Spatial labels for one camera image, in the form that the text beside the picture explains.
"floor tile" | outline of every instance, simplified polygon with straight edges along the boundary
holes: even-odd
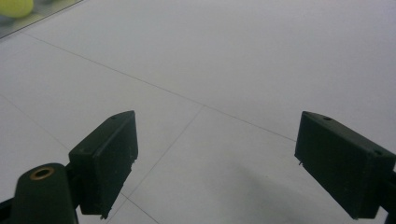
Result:
[[[110,116],[135,111],[139,157],[124,185],[125,195],[201,108],[46,44],[0,62],[0,67],[0,93],[69,150]]]
[[[18,178],[52,162],[68,163],[67,150],[0,96],[0,202],[13,198]]]
[[[120,208],[117,214],[111,218],[109,224],[157,224],[155,220],[144,213],[140,208],[126,201],[125,204]]]
[[[396,148],[395,5],[118,0],[27,33],[288,138],[310,110]]]
[[[0,39],[0,62],[32,47],[39,41],[24,34],[15,34]]]
[[[294,144],[205,109],[130,199],[161,224],[355,223],[299,166]],[[381,211],[360,223],[383,221]]]

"dark green plastic part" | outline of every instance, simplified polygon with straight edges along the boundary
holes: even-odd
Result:
[[[134,111],[107,119],[70,151],[70,168],[83,185],[82,214],[108,216],[137,153]]]
[[[36,167],[20,177],[12,201],[10,223],[78,223],[64,166],[50,163]]]
[[[352,218],[374,218],[395,155],[328,117],[303,112],[295,156]]]

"tile grout line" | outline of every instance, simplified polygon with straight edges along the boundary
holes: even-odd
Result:
[[[109,66],[104,65],[104,64],[99,63],[99,62],[96,62],[96,61],[94,61],[94,60],[91,60],[91,59],[86,58],[86,57],[84,57],[84,56],[81,56],[81,55],[79,55],[79,54],[76,54],[76,53],[74,53],[74,52],[72,52],[72,51],[70,51],[70,50],[63,49],[63,48],[61,48],[61,47],[58,47],[58,46],[56,46],[56,45],[53,45],[53,44],[51,44],[51,43],[49,43],[49,42],[47,42],[47,41],[45,41],[45,40],[42,40],[42,39],[40,39],[40,38],[37,38],[37,37],[35,37],[35,36],[33,36],[33,35],[29,35],[29,36],[32,37],[32,38],[34,38],[34,39],[36,39],[36,40],[38,40],[38,41],[40,41],[40,42],[43,42],[43,43],[47,44],[47,45],[53,46],[53,47],[55,47],[56,49],[60,49],[60,50],[62,50],[62,51],[65,51],[65,52],[68,52],[68,53],[70,53],[70,54],[73,54],[73,55],[75,55],[75,56],[77,56],[77,57],[79,57],[79,58],[82,58],[82,59],[84,59],[84,60],[87,60],[87,61],[89,61],[89,62],[91,62],[91,63],[95,63],[95,64],[98,64],[98,65],[100,65],[100,66],[103,66],[104,68],[107,68],[107,69],[109,69],[109,70],[111,70],[111,71],[114,71],[114,72],[116,72],[116,73],[119,73],[119,74],[121,74],[121,75],[123,75],[123,76],[126,76],[126,77],[129,77],[129,78],[138,80],[138,81],[143,82],[143,83],[146,83],[147,85],[150,85],[150,86],[152,86],[152,87],[158,88],[158,89],[163,90],[163,91],[166,91],[166,92],[171,93],[171,94],[173,94],[173,95],[179,96],[179,97],[181,97],[181,98],[183,98],[183,99],[186,99],[186,100],[191,101],[191,102],[193,102],[193,103],[196,103],[196,104],[198,104],[198,105],[203,105],[203,106],[205,106],[205,107],[207,107],[207,108],[209,108],[209,109],[213,109],[213,110],[215,110],[215,111],[217,111],[217,112],[219,112],[219,113],[221,113],[221,114],[223,114],[223,115],[229,116],[229,117],[234,118],[234,119],[238,119],[238,120],[240,120],[240,121],[242,121],[242,122],[245,122],[245,123],[247,123],[247,124],[250,124],[250,125],[252,125],[252,126],[254,126],[254,127],[256,127],[256,128],[259,128],[259,129],[262,129],[262,130],[267,131],[267,132],[269,132],[269,133],[273,133],[273,134],[278,135],[278,136],[280,136],[280,137],[286,138],[286,139],[288,139],[288,140],[290,140],[290,141],[292,141],[292,142],[296,142],[296,140],[294,140],[294,139],[292,139],[292,138],[289,138],[289,137],[287,137],[287,136],[284,136],[284,135],[282,135],[282,134],[280,134],[280,133],[276,133],[276,132],[270,131],[270,130],[265,129],[265,128],[259,126],[259,125],[253,124],[253,123],[251,123],[251,122],[249,122],[249,121],[246,121],[246,120],[237,118],[236,116],[233,116],[233,115],[230,115],[230,114],[225,113],[225,112],[223,112],[223,111],[220,111],[220,110],[218,110],[218,109],[216,109],[216,108],[214,108],[214,107],[212,107],[212,106],[205,105],[205,104],[200,103],[200,102],[198,102],[198,101],[196,101],[196,100],[193,100],[193,99],[191,99],[191,98],[188,98],[188,97],[186,97],[186,96],[183,96],[183,95],[181,95],[181,94],[179,94],[179,93],[176,93],[176,92],[173,92],[173,91],[169,91],[169,90],[167,90],[167,89],[165,89],[165,88],[163,88],[163,87],[160,87],[160,86],[157,86],[157,85],[155,85],[155,84],[149,83],[149,82],[147,82],[147,81],[145,81],[145,80],[143,80],[143,79],[140,79],[140,78],[138,78],[138,77],[132,77],[132,76],[130,76],[130,75],[126,74],[126,73],[123,73],[123,72],[121,72],[121,71],[119,71],[119,70],[117,70],[117,69],[115,69],[115,68],[109,67]]]
[[[134,204],[138,209],[140,209],[140,211],[142,211],[143,213],[145,213],[148,217],[150,217],[152,220],[154,220],[157,224],[160,224],[159,221],[157,221],[157,219],[155,219],[154,217],[152,217],[149,213],[147,213],[145,210],[143,210],[141,207],[139,207],[139,205],[137,205],[136,203],[132,202],[132,200],[130,200],[129,198],[126,198],[127,201],[131,202],[132,204]]]
[[[11,37],[10,37],[10,36],[2,37],[2,38],[0,39],[0,44],[2,43],[1,40],[2,40],[3,38],[7,38],[6,41],[9,41],[9,39],[10,39]],[[31,49],[32,47],[34,47],[34,46],[37,45],[37,44],[38,44],[38,41],[35,42],[35,43],[32,43],[32,44],[29,44],[28,47],[26,47],[26,48],[24,48],[24,49],[22,49],[22,50],[18,50],[18,52],[11,53],[9,56],[7,56],[7,57],[2,61],[2,63],[6,63],[8,60],[13,59],[16,55],[22,54],[23,52],[25,52],[26,50]]]
[[[6,96],[4,96],[3,94],[0,94],[1,97],[3,97],[7,102],[9,102],[10,104],[12,104],[13,106],[15,106],[15,108],[17,108],[17,110],[19,110],[24,116],[26,116],[26,118],[28,118],[30,121],[32,121],[35,125],[37,125],[40,129],[42,129],[45,133],[47,133],[49,136],[51,136],[53,138],[53,140],[55,140],[57,143],[59,143],[64,150],[66,150],[67,152],[69,152],[69,148],[67,146],[65,146],[58,138],[56,138],[55,136],[53,136],[50,132],[47,131],[47,129],[45,129],[43,126],[41,126],[39,123],[37,123],[34,119],[32,119],[29,115],[27,115],[24,111],[22,111],[18,106],[16,106],[14,103],[12,103]]]
[[[155,162],[155,164],[151,167],[151,169],[145,174],[145,176],[142,178],[142,180],[139,182],[139,184],[134,187],[134,189],[132,190],[132,192],[128,195],[129,198],[131,197],[131,195],[140,187],[140,185],[143,183],[143,181],[149,176],[149,174],[151,173],[151,171],[157,166],[157,164],[160,162],[160,160],[167,154],[167,152],[172,148],[172,146],[177,142],[177,140],[181,137],[181,135],[183,135],[184,132],[186,132],[186,130],[190,127],[190,125],[195,121],[195,119],[198,117],[199,114],[201,114],[201,112],[203,111],[203,109],[205,108],[204,105],[201,106],[201,108],[199,109],[199,111],[196,113],[196,115],[192,118],[192,120],[186,125],[186,127],[184,127],[183,131],[180,133],[180,135],[175,139],[175,141],[172,142],[172,144],[169,146],[168,149],[165,150],[165,152],[161,155],[161,157]]]
[[[122,205],[116,210],[116,212],[114,213],[114,215],[111,216],[111,218],[108,219],[108,221],[106,222],[106,224],[110,223],[111,219],[113,219],[113,217],[119,212],[120,208],[122,208],[122,207],[125,205],[126,201],[128,201],[128,198],[127,198],[125,195],[123,195],[123,193],[120,192],[120,194],[121,194],[122,196],[125,197],[125,200],[123,201]]]

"yellow object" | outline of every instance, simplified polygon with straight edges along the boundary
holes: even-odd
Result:
[[[0,15],[22,18],[33,10],[33,0],[0,0]]]

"screw hole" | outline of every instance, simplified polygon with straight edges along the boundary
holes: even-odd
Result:
[[[55,172],[55,170],[52,167],[43,167],[43,168],[40,168],[40,169],[32,172],[32,174],[30,175],[30,178],[32,180],[42,180],[42,179],[49,177],[54,172]]]

